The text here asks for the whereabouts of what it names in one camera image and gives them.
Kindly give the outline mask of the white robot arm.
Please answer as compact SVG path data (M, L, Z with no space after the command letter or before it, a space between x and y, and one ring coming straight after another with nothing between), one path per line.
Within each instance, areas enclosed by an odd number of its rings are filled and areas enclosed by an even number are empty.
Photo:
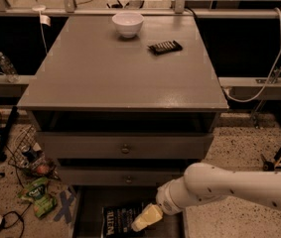
M281 172L235 172L194 163L180 178L157 189L156 203L149 203L131 224L139 232L164 214L175 215L189 206L204 205L234 196L281 211Z

